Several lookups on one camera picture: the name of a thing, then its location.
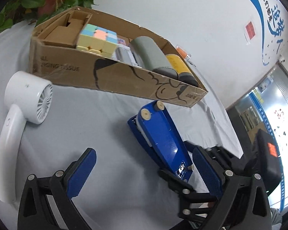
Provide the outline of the brown cardboard box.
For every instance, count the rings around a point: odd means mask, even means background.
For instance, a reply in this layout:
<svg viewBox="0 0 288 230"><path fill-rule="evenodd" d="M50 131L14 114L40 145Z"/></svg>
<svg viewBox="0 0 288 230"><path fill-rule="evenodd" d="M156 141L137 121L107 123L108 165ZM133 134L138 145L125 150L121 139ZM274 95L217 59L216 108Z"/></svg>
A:
<svg viewBox="0 0 288 230"><path fill-rule="evenodd" d="M87 24L111 30L127 42L148 36L163 53L177 53L168 40L146 28L101 11L73 7L33 29L30 73L56 85L161 100L189 108L208 93L202 82L195 87L154 71L76 49L78 35Z"/></svg>

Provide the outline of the colourful printed flat box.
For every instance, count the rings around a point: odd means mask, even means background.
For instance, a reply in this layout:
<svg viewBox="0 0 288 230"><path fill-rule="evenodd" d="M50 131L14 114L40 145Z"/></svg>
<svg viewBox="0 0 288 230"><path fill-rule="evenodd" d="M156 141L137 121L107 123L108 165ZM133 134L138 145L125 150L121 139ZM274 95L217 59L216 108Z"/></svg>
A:
<svg viewBox="0 0 288 230"><path fill-rule="evenodd" d="M124 46L129 46L130 40L129 40L129 38L126 38L126 37L118 37L118 44L124 45Z"/></svg>

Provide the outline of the blue stapler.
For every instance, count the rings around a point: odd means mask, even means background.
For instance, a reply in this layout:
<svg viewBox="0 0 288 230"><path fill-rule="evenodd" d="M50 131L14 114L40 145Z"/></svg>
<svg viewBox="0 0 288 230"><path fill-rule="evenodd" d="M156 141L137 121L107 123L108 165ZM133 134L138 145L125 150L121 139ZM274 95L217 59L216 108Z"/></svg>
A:
<svg viewBox="0 0 288 230"><path fill-rule="evenodd" d="M182 181L189 181L194 164L162 101L144 105L127 123L138 143L160 169Z"/></svg>

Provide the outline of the red wall sign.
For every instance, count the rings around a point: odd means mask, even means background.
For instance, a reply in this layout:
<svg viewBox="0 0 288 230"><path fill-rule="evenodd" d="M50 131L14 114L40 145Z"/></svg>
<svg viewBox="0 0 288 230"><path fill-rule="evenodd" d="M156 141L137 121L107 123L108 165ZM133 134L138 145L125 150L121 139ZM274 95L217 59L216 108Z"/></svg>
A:
<svg viewBox="0 0 288 230"><path fill-rule="evenodd" d="M246 40L247 45L249 45L251 43L251 41L253 40L253 38L255 38L255 36L257 35L254 24L251 20L249 20L244 25L243 34L244 34L244 38Z"/></svg>

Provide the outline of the pastel rubik's cube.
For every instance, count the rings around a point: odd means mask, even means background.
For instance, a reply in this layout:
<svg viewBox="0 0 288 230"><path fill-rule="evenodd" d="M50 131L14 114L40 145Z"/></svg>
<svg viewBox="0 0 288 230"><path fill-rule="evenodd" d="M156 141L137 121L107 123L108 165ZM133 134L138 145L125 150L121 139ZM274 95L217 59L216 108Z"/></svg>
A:
<svg viewBox="0 0 288 230"><path fill-rule="evenodd" d="M118 46L118 36L105 28L87 24L80 32L76 49L112 58Z"/></svg>

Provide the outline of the glass door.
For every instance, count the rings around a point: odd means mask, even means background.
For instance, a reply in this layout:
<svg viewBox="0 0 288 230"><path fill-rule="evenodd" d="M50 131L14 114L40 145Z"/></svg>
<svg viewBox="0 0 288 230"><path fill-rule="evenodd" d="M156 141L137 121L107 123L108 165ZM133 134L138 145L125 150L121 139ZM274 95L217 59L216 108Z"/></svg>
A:
<svg viewBox="0 0 288 230"><path fill-rule="evenodd" d="M276 64L248 93L227 110L243 150L259 130L270 134L272 151L280 158L282 178L269 196L273 208L288 210L288 72Z"/></svg>

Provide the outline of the silver metal can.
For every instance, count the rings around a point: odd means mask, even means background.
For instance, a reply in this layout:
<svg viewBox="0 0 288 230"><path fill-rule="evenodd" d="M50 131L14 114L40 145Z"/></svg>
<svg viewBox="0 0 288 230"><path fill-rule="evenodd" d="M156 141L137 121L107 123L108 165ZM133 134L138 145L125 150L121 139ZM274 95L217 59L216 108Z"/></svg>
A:
<svg viewBox="0 0 288 230"><path fill-rule="evenodd" d="M178 79L177 72L152 38L139 36L130 42L129 47L137 64L144 69Z"/></svg>

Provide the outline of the yellow labelled dark jar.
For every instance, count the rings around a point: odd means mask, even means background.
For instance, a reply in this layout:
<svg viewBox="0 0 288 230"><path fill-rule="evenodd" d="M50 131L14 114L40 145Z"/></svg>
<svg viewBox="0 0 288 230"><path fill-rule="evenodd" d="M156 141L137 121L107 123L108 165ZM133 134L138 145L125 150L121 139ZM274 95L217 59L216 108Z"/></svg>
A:
<svg viewBox="0 0 288 230"><path fill-rule="evenodd" d="M166 58L171 64L172 68L177 72L179 81L182 81L194 87L199 87L199 84L195 79L194 75L187 67L185 62L180 58L180 56L174 54L168 54L166 55Z"/></svg>

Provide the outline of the white handheld fan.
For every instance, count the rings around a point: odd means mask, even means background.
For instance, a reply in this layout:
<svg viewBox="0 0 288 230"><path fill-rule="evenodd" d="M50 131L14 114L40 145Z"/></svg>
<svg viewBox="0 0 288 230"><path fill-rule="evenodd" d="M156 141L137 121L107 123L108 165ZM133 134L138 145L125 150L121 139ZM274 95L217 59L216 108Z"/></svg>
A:
<svg viewBox="0 0 288 230"><path fill-rule="evenodd" d="M8 107L0 135L0 201L16 201L15 173L21 138L27 122L41 124L48 115L53 97L51 81L18 71L4 93Z"/></svg>

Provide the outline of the orange capped clear container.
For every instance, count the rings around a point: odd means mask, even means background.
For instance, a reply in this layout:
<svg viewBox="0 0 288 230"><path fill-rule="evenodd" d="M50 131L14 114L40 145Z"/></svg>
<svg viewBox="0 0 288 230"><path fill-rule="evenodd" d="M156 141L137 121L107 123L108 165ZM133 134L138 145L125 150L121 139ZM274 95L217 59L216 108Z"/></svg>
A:
<svg viewBox="0 0 288 230"><path fill-rule="evenodd" d="M176 50L186 62L188 62L190 64L193 64L192 61L191 61L191 54L188 51L186 51L180 45L176 45Z"/></svg>

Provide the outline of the white tablecloth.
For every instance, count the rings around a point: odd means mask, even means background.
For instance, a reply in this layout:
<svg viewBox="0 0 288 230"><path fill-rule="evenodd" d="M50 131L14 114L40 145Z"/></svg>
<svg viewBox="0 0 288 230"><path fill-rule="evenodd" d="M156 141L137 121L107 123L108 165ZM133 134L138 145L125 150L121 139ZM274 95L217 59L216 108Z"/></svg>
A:
<svg viewBox="0 0 288 230"><path fill-rule="evenodd" d="M21 22L0 34L0 133L8 109L4 91L18 70L27 71L34 25ZM221 145L243 153L225 108L196 67L208 94L192 108L165 103L179 134L202 147ZM45 121L27 124L17 159L17 199L29 174L48 177L65 170L87 147L97 163L73 199L92 229L169 229L180 219L178 196L158 174L127 121L150 100L90 89L54 86ZM17 229L17 204L0 201L0 218Z"/></svg>

